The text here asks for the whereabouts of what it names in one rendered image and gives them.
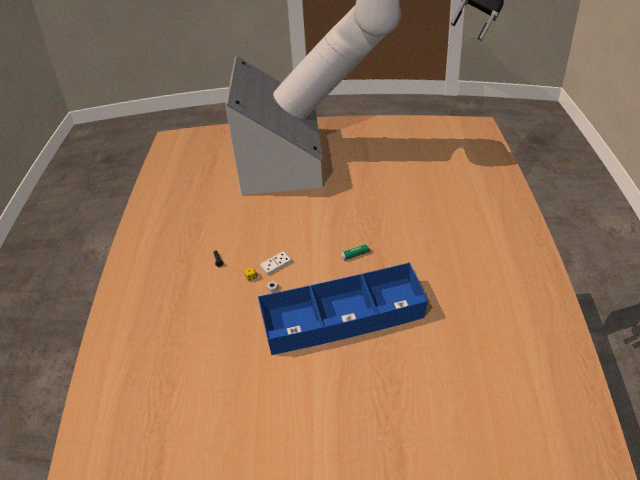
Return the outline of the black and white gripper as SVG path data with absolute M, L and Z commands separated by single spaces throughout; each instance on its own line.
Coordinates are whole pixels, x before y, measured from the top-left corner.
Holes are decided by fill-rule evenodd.
M 482 12 L 490 15 L 490 18 L 488 20 L 487 23 L 485 23 L 479 37 L 478 40 L 482 41 L 482 39 L 484 38 L 484 35 L 486 34 L 492 20 L 496 20 L 496 18 L 498 17 L 498 13 L 500 13 L 503 4 L 504 4 L 504 0 L 461 0 L 461 4 L 459 6 L 459 8 L 457 9 L 452 21 L 451 21 L 451 25 L 455 26 L 461 13 L 462 13 L 462 9 L 465 5 L 471 5 L 479 10 L 481 10 Z M 494 11 L 493 11 L 494 10 Z M 494 18 L 494 19 L 493 19 Z

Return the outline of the white domino tile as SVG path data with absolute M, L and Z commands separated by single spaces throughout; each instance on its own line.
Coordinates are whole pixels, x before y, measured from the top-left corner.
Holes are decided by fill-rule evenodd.
M 269 275 L 289 263 L 291 263 L 291 259 L 283 251 L 275 255 L 274 257 L 266 260 L 265 262 L 261 263 L 260 267 L 264 270 L 264 272 L 267 275 Z

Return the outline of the blue three-compartment bin rack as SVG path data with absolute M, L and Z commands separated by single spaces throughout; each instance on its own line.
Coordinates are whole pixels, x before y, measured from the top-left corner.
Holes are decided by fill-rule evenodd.
M 271 355 L 423 319 L 427 304 L 410 263 L 259 297 Z

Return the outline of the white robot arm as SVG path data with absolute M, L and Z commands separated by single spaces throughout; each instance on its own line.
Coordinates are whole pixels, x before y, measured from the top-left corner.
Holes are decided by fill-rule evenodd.
M 357 0 L 274 91 L 277 103 L 305 119 L 398 26 L 400 18 L 399 0 Z

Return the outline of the yellow die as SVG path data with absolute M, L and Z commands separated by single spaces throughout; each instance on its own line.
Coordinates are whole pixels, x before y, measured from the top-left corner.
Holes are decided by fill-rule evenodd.
M 247 278 L 247 281 L 256 279 L 256 275 L 255 275 L 253 267 L 244 269 L 244 272 L 245 272 L 245 276 Z

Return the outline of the green battery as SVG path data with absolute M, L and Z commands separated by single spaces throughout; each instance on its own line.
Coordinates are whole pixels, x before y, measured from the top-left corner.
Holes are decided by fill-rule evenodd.
M 346 260 L 346 259 L 361 255 L 361 254 L 366 253 L 366 252 L 369 252 L 369 248 L 368 248 L 367 244 L 364 244 L 362 246 L 359 246 L 359 247 L 356 247 L 356 248 L 341 252 L 341 258 L 343 260 Z

